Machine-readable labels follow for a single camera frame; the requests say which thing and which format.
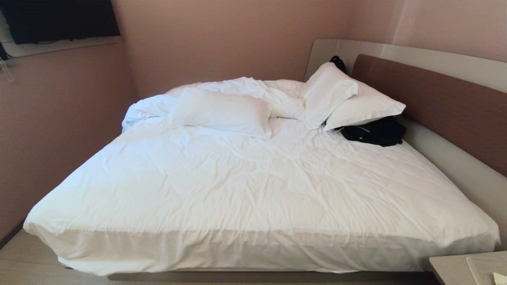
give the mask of baseboard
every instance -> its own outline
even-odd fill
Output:
[[[4,248],[4,246],[23,229],[23,223],[25,222],[25,219],[23,219],[14,229],[12,229],[7,235],[5,235],[0,240],[0,250]]]
[[[107,277],[115,281],[155,282],[211,282],[211,283],[337,283],[337,284],[411,284],[438,285],[431,272],[373,272],[363,271],[346,274],[312,271],[298,272],[231,272],[231,271],[172,271],[160,273],[117,273]]]

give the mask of mattress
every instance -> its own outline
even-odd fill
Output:
[[[498,226],[407,143],[293,119],[269,140],[136,123],[29,213],[59,261],[96,275],[179,269],[423,271],[493,251]]]

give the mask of black backpack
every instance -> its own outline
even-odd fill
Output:
[[[386,117],[360,126],[343,127],[341,132],[348,140],[388,147],[402,144],[407,128],[394,117]]]
[[[2,60],[8,60],[7,52],[5,51],[4,47],[2,46],[2,43],[0,43],[0,59]]]
[[[347,74],[347,67],[345,66],[343,60],[341,60],[339,56],[337,55],[333,56],[330,62],[334,63],[339,70]]]

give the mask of headboard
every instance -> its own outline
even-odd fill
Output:
[[[405,116],[507,176],[507,93],[363,54],[352,77],[405,103]]]

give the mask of white pillow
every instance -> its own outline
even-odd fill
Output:
[[[305,123],[309,128],[317,129],[336,107],[357,94],[358,86],[334,63],[328,62],[319,67],[299,90],[306,104]]]
[[[261,98],[271,104],[271,117],[282,117],[289,119],[304,120],[305,106],[299,97],[299,84],[297,81],[272,81],[267,84],[261,80],[241,77],[232,80],[220,82],[205,82],[184,85],[168,91],[166,94],[179,97],[187,87],[197,87],[216,92],[233,94],[239,96],[249,95],[255,98]]]
[[[359,85],[359,93],[331,113],[324,131],[363,125],[384,117],[399,115],[405,109],[405,104],[389,98],[363,82],[356,82]]]
[[[282,90],[293,98],[299,98],[299,88],[304,84],[303,82],[289,79],[267,80],[264,83],[269,88]]]
[[[130,129],[139,121],[153,117],[165,117],[176,106],[178,98],[168,94],[152,96],[132,104],[122,121],[122,133]]]
[[[268,102],[251,96],[187,87],[166,126],[204,126],[253,137],[269,137]]]

